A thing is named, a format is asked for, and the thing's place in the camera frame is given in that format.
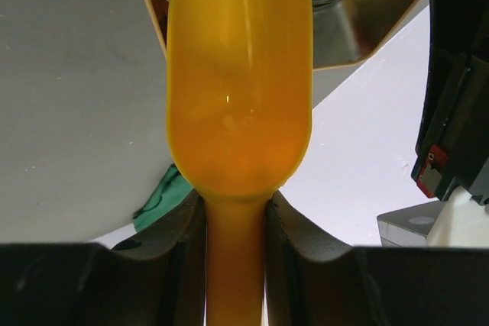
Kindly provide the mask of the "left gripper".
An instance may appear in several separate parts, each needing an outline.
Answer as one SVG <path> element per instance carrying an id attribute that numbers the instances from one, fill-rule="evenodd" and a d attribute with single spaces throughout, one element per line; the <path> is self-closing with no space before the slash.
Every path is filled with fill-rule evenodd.
<path id="1" fill-rule="evenodd" d="M 488 0 L 429 0 L 429 67 L 411 172 L 442 202 L 488 202 Z"/>

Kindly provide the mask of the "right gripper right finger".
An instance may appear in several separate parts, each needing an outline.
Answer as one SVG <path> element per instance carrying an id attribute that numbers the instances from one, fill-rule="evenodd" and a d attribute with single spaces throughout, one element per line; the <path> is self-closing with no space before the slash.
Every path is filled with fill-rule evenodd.
<path id="1" fill-rule="evenodd" d="M 276 193 L 266 207 L 271 325 L 486 325 L 488 252 L 353 247 Z"/>

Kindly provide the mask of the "yellow plastic scoop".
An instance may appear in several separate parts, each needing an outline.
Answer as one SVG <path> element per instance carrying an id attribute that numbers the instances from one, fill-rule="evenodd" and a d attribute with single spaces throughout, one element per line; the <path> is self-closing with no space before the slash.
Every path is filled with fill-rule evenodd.
<path id="1" fill-rule="evenodd" d="M 312 129 L 312 0 L 170 0 L 167 136 L 202 196 L 206 322 L 259 325 L 265 208 Z"/>

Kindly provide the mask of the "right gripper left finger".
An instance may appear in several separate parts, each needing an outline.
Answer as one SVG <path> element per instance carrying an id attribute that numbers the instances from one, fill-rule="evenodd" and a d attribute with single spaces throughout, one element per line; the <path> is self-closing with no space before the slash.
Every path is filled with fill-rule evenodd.
<path id="1" fill-rule="evenodd" d="M 3 325 L 201 325 L 206 216 L 191 192 L 114 248 L 4 244 Z"/>

